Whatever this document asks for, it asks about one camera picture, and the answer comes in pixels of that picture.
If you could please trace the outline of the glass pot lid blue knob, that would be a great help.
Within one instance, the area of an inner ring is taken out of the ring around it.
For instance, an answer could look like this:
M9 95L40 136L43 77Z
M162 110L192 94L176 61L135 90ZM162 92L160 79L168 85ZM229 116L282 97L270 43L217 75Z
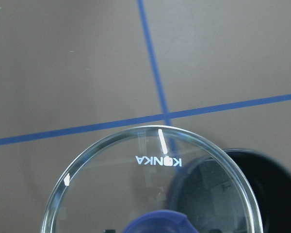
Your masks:
M110 135L81 153L48 200L43 233L261 233L253 189L209 140L170 126Z

